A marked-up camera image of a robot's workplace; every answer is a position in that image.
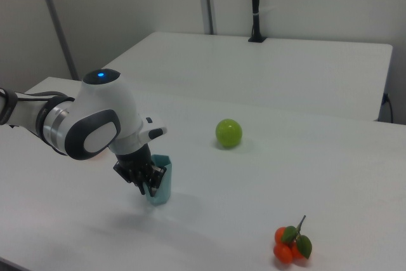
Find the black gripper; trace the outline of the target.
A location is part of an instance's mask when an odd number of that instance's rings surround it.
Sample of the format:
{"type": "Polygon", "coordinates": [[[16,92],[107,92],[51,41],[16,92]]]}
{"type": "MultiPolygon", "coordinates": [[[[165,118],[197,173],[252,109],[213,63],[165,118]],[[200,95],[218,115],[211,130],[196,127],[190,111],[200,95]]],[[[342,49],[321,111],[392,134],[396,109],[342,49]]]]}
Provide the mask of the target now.
{"type": "Polygon", "coordinates": [[[142,146],[136,152],[126,155],[116,155],[117,163],[113,169],[127,183],[132,183],[139,188],[140,193],[145,195],[143,182],[147,187],[150,197],[154,197],[160,188],[163,177],[166,174],[167,168],[164,166],[152,165],[152,155],[148,145],[142,146]],[[145,181],[143,175],[137,169],[147,166],[145,181]]]}

